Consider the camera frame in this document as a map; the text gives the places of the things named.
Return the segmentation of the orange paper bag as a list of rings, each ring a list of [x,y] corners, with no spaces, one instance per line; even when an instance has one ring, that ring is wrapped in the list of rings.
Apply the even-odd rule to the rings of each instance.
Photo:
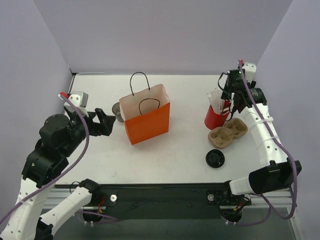
[[[148,85],[119,99],[119,108],[127,137],[132,145],[169,131],[171,101],[163,84]]]

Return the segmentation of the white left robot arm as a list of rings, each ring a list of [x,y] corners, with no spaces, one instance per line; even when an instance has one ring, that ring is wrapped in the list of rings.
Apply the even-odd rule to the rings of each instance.
[[[106,115],[101,108],[88,115],[68,111],[45,120],[22,170],[16,204],[5,216],[9,221],[0,234],[2,240],[51,240],[80,208],[100,203],[100,184],[85,179],[51,212],[41,214],[56,181],[69,170],[68,157],[91,136],[109,136],[115,121],[115,116]]]

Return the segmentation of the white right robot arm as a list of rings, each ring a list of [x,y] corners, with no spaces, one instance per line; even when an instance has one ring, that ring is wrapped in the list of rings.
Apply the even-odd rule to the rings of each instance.
[[[255,81],[243,81],[244,69],[232,69],[226,73],[222,88],[223,100],[233,102],[233,112],[238,112],[247,124],[259,155],[261,167],[248,176],[229,182],[221,197],[227,204],[233,204],[240,195],[264,194],[276,190],[296,188],[301,163],[293,160],[284,150],[273,126],[266,97]]]

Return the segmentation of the brown cardboard cup carrier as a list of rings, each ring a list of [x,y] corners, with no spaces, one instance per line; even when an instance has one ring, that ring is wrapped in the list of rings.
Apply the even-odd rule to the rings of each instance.
[[[216,127],[208,134],[209,142],[217,149],[228,147],[234,139],[241,138],[248,132],[247,125],[239,118],[233,118],[223,127]]]

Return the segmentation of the black cup lid on table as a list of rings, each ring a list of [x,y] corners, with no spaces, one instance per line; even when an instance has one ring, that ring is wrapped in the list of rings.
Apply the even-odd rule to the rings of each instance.
[[[219,149],[212,149],[206,154],[205,160],[211,168],[218,169],[225,163],[225,156]]]

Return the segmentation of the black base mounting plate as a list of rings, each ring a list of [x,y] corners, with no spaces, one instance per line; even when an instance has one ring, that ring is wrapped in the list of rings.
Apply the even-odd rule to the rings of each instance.
[[[119,220],[240,220],[248,196],[233,195],[225,183],[102,184],[86,204],[102,203]]]

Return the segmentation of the aluminium frame rail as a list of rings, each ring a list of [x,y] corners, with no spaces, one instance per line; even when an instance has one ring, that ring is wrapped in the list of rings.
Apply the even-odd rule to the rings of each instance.
[[[50,210],[56,207],[61,203],[65,198],[70,195],[70,189],[68,185],[58,185],[54,186],[51,192],[49,193],[43,210]],[[290,209],[292,206],[292,191],[290,189],[277,190],[274,192],[264,193],[264,196],[267,200],[276,208],[276,209]],[[246,208],[268,208],[269,205],[265,202],[262,197],[251,195],[251,205]]]

